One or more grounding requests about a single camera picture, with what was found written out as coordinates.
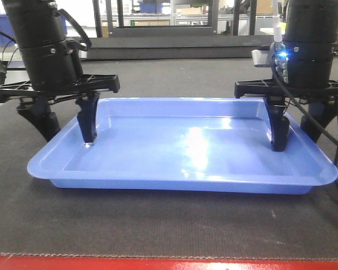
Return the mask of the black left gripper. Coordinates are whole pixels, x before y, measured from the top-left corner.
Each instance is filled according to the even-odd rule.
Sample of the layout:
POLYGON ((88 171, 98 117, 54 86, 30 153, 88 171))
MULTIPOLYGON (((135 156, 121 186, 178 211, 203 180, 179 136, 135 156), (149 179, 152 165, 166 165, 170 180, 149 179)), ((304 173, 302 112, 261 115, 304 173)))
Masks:
POLYGON ((100 94, 98 92, 120 89, 118 75, 85 74, 77 82, 68 85, 47 85, 37 87, 31 81, 0 85, 0 103, 20 97, 17 113, 30 122, 49 142, 60 131, 57 116, 51 111, 47 97, 54 103, 78 98, 75 104, 80 107, 77 120, 85 143, 93 143, 97 137, 96 112, 100 94))

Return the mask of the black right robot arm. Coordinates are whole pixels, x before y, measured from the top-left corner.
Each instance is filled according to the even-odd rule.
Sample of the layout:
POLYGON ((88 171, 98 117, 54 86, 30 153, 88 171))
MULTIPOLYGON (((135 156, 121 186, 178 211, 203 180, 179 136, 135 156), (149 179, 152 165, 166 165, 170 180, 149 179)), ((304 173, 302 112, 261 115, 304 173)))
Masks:
POLYGON ((236 98, 264 98, 274 151, 284 151, 287 145, 287 98, 309 105, 300 126, 313 141, 338 116, 338 81, 330 80, 338 53, 338 1, 288 1, 284 35, 280 29, 275 27, 270 46, 252 51, 254 64, 271 68, 272 78, 236 82, 234 88, 236 98))

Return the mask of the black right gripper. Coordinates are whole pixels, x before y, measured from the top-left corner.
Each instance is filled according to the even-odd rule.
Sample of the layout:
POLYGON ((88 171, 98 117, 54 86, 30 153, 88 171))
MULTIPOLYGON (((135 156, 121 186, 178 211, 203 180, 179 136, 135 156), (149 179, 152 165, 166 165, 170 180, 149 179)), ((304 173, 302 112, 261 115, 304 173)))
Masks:
MULTIPOLYGON (((305 89, 287 87, 294 97, 309 99, 308 114, 312 116, 322 128, 337 117, 338 81, 330 80, 326 88, 305 89)), ((266 96, 265 107, 268 112, 271 128, 272 150, 282 152, 287 145, 287 135, 290 121, 284 115, 287 108, 285 97, 289 97, 274 79, 251 80, 236 82, 234 86, 234 97, 241 98, 245 95, 266 96)), ((307 116, 302 116, 301 129, 314 141, 317 142, 322 131, 317 128, 307 116)))

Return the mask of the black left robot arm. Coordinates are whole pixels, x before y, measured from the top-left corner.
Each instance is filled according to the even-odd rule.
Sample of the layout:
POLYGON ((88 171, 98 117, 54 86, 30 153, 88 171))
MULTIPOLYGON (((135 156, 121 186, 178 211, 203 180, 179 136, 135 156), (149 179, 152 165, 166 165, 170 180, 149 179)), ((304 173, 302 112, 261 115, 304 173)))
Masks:
POLYGON ((120 89, 117 75, 85 74, 79 51, 92 43, 81 26, 55 1, 3 1, 28 81, 1 84, 0 102, 17 97, 17 113, 50 141, 60 131, 50 106, 75 100, 85 143, 97 137, 96 112, 100 93, 120 89))

